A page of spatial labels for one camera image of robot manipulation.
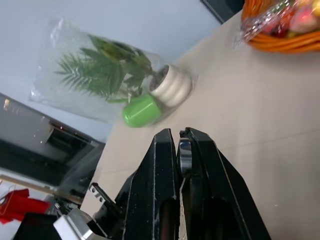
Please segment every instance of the red cloth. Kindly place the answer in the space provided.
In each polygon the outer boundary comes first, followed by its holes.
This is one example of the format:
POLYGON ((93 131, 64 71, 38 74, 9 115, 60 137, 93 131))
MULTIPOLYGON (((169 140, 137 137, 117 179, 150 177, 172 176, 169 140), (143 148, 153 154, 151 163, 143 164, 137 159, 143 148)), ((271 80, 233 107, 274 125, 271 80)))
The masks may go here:
POLYGON ((28 197, 28 189, 9 192, 0 204, 0 222, 6 224, 14 219, 22 221, 26 213, 43 214, 50 206, 48 202, 28 197))

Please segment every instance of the plastic wrapping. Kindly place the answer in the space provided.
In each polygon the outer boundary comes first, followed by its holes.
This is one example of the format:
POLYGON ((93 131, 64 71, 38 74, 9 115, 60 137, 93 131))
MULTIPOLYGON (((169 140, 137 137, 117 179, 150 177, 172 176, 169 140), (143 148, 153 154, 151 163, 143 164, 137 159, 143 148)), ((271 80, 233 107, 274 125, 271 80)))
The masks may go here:
POLYGON ((121 116, 130 127, 158 121, 189 95, 194 78, 158 55, 80 31, 50 25, 31 100, 102 122, 121 116))
POLYGON ((320 0, 281 0, 266 11, 242 21, 235 45, 263 33, 277 38, 293 38, 320 28, 320 0))

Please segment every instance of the metal component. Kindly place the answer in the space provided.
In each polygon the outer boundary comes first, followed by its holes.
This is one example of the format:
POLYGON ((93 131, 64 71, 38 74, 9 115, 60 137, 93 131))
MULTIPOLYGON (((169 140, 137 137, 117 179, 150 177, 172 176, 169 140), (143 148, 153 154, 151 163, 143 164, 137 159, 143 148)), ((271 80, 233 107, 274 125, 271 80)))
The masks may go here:
POLYGON ((105 203, 106 199, 101 196, 101 192, 97 190, 97 185, 91 184, 89 187, 89 191, 93 193, 96 199, 98 199, 102 204, 105 203))
POLYGON ((78 208, 74 208, 68 215, 61 216, 53 225, 62 240, 106 239, 93 219, 78 208))
POLYGON ((192 128, 183 137, 192 145, 191 176, 182 190, 187 239, 271 240, 244 179, 215 142, 192 128))
POLYGON ((131 181, 122 240, 177 240, 180 192, 170 129, 156 134, 131 181))
POLYGON ((64 214, 61 212, 61 210, 60 210, 60 205, 59 205, 59 203, 55 203, 55 204, 54 204, 54 207, 55 207, 55 209, 56 209, 56 213, 57 213, 57 216, 58 216, 58 217, 64 215, 64 214))
POLYGON ((58 201, 54 204, 58 214, 67 215, 71 210, 67 208, 62 201, 58 201))
POLYGON ((188 178, 192 169, 191 143, 188 138, 181 137, 178 149, 178 165, 184 178, 188 178))

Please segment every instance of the green object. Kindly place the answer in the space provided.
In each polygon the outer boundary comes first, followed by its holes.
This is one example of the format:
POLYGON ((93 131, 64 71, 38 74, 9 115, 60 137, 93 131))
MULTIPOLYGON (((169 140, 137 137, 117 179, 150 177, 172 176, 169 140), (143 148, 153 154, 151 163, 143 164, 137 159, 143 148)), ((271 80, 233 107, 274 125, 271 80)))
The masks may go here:
POLYGON ((123 103, 142 94, 145 78, 154 76, 151 62, 138 48, 89 35, 92 48, 81 47, 77 55, 66 53, 58 61, 62 84, 71 90, 123 103))
POLYGON ((131 128, 150 124, 161 115, 161 109, 150 94, 136 97, 122 111, 123 120, 131 128))

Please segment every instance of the white wall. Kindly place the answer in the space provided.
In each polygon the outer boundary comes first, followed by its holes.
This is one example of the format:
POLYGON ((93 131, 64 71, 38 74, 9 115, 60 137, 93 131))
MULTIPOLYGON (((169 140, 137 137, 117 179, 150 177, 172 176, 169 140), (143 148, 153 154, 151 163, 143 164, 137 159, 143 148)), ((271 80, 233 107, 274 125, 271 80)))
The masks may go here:
POLYGON ((28 101, 42 32, 56 17, 171 62, 219 26, 199 0, 2 0, 0 92, 103 142, 110 124, 28 101))

